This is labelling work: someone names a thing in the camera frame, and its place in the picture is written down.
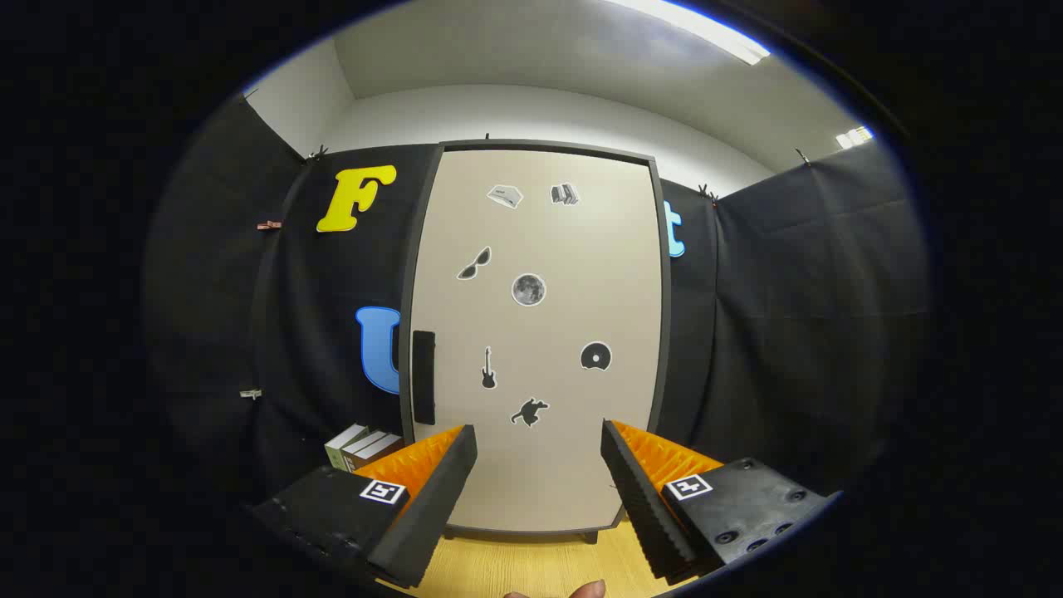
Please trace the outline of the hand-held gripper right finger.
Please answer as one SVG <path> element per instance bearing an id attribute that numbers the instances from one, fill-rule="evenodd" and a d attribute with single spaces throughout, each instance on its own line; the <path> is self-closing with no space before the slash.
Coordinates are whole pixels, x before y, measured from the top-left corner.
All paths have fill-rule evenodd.
<path id="1" fill-rule="evenodd" d="M 755 458 L 718 462 L 632 425 L 601 424 L 601 458 L 649 571 L 671 586 L 749 561 L 836 503 Z"/>

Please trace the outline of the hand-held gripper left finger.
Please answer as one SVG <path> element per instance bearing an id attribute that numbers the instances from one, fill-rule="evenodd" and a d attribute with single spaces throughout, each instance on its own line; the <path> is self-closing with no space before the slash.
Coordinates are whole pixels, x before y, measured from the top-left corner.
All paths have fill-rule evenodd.
<path id="1" fill-rule="evenodd" d="M 345 578 L 416 587 L 477 457 L 475 428 L 459 425 L 353 473 L 311 469 L 251 512 L 296 551 Z"/>

